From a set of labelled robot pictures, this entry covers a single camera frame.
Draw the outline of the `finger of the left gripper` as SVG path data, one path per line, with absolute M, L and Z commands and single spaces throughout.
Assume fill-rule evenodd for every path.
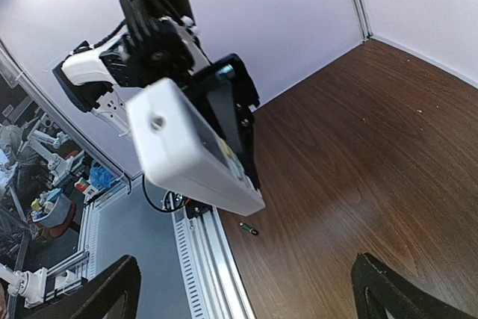
M 255 84 L 235 53 L 193 75 L 190 101 L 238 157 L 254 187 L 261 184 L 254 161 L 254 123 L 250 108 L 260 105 Z

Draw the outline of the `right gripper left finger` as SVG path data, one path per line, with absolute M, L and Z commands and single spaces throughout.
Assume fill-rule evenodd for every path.
M 136 318 L 141 272 L 124 255 L 74 294 L 33 312 L 30 318 Z

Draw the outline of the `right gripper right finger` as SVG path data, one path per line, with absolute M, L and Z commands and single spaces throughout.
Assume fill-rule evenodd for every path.
M 470 318 L 414 286 L 370 253 L 359 253 L 351 270 L 358 318 Z

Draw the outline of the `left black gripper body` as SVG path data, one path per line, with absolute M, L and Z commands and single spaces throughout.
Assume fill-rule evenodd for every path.
M 239 72 L 238 55 L 210 62 L 193 37 L 168 18 L 129 21 L 119 56 L 125 66 L 122 84 L 153 84 L 162 78 L 200 84 L 224 68 Z

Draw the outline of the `white remote control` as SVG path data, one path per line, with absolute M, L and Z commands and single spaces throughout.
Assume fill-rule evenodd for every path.
M 141 90 L 126 111 L 149 182 L 244 217 L 265 207 L 239 158 L 172 79 Z

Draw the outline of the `green AAA battery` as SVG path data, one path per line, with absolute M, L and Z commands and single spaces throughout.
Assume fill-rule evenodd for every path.
M 258 235 L 258 230 L 255 229 L 254 227 L 250 226 L 249 224 L 247 223 L 244 223 L 244 222 L 240 222 L 240 227 L 247 231 L 248 233 L 250 233 L 251 235 L 254 235 L 254 236 L 257 236 Z

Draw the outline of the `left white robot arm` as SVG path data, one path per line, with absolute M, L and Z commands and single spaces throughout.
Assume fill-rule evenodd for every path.
M 71 103 L 130 136 L 123 101 L 107 103 L 116 87 L 143 89 L 162 78 L 175 82 L 213 130 L 238 156 L 255 188 L 260 180 L 254 162 L 251 107 L 258 91 L 242 59 L 235 53 L 211 62 L 191 31 L 193 21 L 179 25 L 169 16 L 124 22 L 127 32 L 99 45 L 84 41 L 53 70 Z

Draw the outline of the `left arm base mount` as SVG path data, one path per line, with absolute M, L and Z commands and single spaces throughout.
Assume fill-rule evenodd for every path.
M 186 211 L 187 218 L 192 219 L 208 213 L 212 207 L 180 193 L 167 191 L 162 201 L 162 210 L 166 213 L 174 213 L 182 209 Z

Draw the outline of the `front aluminium rail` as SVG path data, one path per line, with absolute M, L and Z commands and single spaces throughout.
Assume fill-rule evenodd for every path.
M 93 279 L 123 255 L 141 273 L 138 318 L 253 318 L 217 209 L 190 219 L 162 214 L 147 202 L 164 190 L 124 184 L 86 205 L 78 247 L 89 254 L 83 274 Z

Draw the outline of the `left aluminium frame post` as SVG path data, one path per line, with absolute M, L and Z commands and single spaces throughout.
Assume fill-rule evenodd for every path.
M 46 92 L 41 90 L 40 87 L 34 83 L 34 81 L 29 77 L 28 72 L 9 52 L 3 41 L 1 41 L 1 65 L 5 65 L 9 70 L 13 71 L 13 74 L 16 76 L 16 83 L 19 84 L 22 89 L 90 156 L 92 156 L 103 167 L 124 182 L 134 179 L 134 177 L 130 177 L 126 171 L 115 164 L 88 136 L 86 136 L 80 130 L 79 125 L 74 123 L 59 107 L 59 105 L 52 101 L 51 98 L 46 95 Z

